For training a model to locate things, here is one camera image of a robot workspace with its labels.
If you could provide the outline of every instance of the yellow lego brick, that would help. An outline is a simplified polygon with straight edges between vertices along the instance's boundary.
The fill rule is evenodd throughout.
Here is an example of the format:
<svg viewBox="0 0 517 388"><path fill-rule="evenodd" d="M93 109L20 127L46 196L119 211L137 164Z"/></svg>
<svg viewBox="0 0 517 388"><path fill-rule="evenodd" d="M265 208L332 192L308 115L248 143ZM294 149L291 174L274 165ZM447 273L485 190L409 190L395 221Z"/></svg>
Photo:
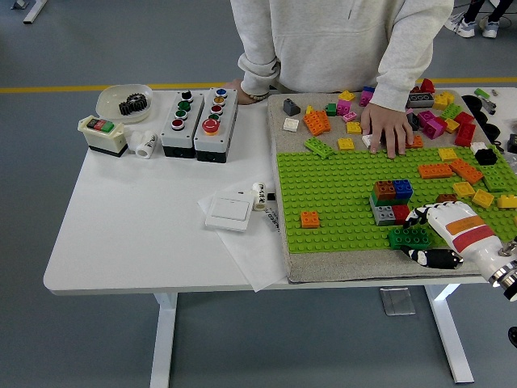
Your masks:
<svg viewBox="0 0 517 388"><path fill-rule="evenodd" d="M351 121L347 123L347 133L352 135L360 135L362 132L361 124L359 122Z"/></svg>
<svg viewBox="0 0 517 388"><path fill-rule="evenodd" d="M452 162L458 159L458 155L456 155L453 148L438 148L438 155L444 162Z"/></svg>
<svg viewBox="0 0 517 388"><path fill-rule="evenodd" d="M443 95L435 96L435 103L433 104L433 109L438 109L439 111L444 111L448 106L447 97Z"/></svg>
<svg viewBox="0 0 517 388"><path fill-rule="evenodd" d="M498 198L498 208L500 209L517 209L517 197L500 196Z"/></svg>
<svg viewBox="0 0 517 388"><path fill-rule="evenodd" d="M474 195L472 202L474 204L482 206L485 209L488 209L492 204L493 200L494 196L492 194L489 194L488 192L479 189L476 191L476 194Z"/></svg>
<svg viewBox="0 0 517 388"><path fill-rule="evenodd" d="M354 141L349 137L338 139L338 148L340 151L353 151L355 150Z"/></svg>
<svg viewBox="0 0 517 388"><path fill-rule="evenodd" d="M338 99L344 99L345 101L352 101L355 98L355 94L350 91L344 91L338 96Z"/></svg>
<svg viewBox="0 0 517 388"><path fill-rule="evenodd" d="M460 198L464 196L474 196L474 194L476 194L469 182L454 183L452 189Z"/></svg>
<svg viewBox="0 0 517 388"><path fill-rule="evenodd" d="M447 123L445 130L449 133L454 133L460 127L460 124L456 123L453 119L445 119L445 122Z"/></svg>

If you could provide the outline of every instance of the hand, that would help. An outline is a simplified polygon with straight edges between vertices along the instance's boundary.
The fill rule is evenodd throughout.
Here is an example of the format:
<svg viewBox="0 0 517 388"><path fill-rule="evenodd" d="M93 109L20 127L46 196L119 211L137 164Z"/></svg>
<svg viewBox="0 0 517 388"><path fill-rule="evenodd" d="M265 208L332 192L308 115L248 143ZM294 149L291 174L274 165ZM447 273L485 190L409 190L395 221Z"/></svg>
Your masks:
<svg viewBox="0 0 517 388"><path fill-rule="evenodd" d="M384 132L386 138L386 149L388 158L395 158L396 152L400 155L406 154L406 140L413 144L413 129L407 121L404 112L393 111L369 103L361 115L361 129L363 135L368 135L372 130L370 152L375 154L380 144L380 137Z"/></svg>
<svg viewBox="0 0 517 388"><path fill-rule="evenodd" d="M241 82L241 79L234 79L232 82L227 82L222 86L222 88L237 90L237 103L239 105L250 105L251 103L256 103L254 99L250 98L250 96L242 90Z"/></svg>

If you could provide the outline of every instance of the white lego brick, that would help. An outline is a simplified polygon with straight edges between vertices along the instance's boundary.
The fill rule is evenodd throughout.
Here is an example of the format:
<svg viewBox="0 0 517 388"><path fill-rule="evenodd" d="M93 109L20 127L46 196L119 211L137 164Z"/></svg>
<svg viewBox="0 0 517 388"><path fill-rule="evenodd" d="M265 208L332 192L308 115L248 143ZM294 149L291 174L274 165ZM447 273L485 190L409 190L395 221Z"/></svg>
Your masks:
<svg viewBox="0 0 517 388"><path fill-rule="evenodd" d="M296 132L298 130L299 123L300 123L299 120L286 117L285 121L284 121L284 130L289 131L289 132Z"/></svg>

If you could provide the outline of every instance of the person's leg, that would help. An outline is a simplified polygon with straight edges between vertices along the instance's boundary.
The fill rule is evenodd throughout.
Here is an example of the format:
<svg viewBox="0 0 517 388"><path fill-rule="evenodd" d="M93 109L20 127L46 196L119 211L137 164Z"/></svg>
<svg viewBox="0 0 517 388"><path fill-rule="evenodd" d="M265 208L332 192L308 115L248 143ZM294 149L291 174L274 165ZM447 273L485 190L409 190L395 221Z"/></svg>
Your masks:
<svg viewBox="0 0 517 388"><path fill-rule="evenodd" d="M513 2L514 0L501 0L498 6L495 7L495 10L494 12L492 12L492 15L488 17L488 21L498 22L501 19L501 16L505 14L506 10Z"/></svg>
<svg viewBox="0 0 517 388"><path fill-rule="evenodd" d="M485 0L471 0L468 10L465 12L465 15L463 15L463 20L466 23L471 23L476 20L476 16L479 14L484 2Z"/></svg>

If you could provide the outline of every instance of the table leg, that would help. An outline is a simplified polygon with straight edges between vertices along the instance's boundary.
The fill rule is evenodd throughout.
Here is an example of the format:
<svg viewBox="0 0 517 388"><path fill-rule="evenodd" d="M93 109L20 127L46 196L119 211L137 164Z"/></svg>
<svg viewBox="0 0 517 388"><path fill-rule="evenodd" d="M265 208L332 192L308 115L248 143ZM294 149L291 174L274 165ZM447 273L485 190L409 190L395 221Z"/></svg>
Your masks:
<svg viewBox="0 0 517 388"><path fill-rule="evenodd" d="M459 285L426 285L427 297L431 304L439 336L442 339L445 354L451 367L455 383L474 382L469 362L461 345L458 331L447 304L447 297Z"/></svg>
<svg viewBox="0 0 517 388"><path fill-rule="evenodd" d="M176 320L177 293L155 293L160 305L150 388L169 388L170 358Z"/></svg>

